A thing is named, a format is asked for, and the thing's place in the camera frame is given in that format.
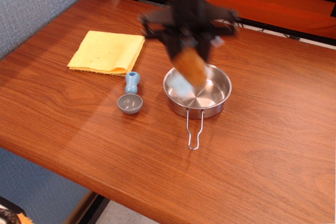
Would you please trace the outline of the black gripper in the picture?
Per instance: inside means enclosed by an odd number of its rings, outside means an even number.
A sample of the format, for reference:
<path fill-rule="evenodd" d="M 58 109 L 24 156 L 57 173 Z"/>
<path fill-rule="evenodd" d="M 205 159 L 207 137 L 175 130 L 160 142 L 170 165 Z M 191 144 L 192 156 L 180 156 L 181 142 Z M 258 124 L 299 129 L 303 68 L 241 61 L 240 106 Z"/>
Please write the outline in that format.
<path fill-rule="evenodd" d="M 206 0 L 171 0 L 169 6 L 142 14 L 145 37 L 162 42 L 172 62 L 184 61 L 197 41 L 196 51 L 208 62 L 212 40 L 235 33 L 239 21 L 234 9 L 215 6 Z"/>

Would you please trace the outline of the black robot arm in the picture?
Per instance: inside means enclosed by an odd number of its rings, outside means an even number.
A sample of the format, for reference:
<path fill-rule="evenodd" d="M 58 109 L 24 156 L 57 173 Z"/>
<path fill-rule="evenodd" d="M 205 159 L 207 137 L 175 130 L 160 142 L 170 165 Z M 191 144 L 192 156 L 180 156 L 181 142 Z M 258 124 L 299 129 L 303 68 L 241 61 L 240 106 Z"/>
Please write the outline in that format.
<path fill-rule="evenodd" d="M 145 37 L 162 42 L 171 59 L 191 45 L 207 61 L 214 40 L 235 34 L 233 23 L 238 21 L 238 14 L 206 0 L 171 0 L 166 8 L 142 14 L 139 21 Z"/>

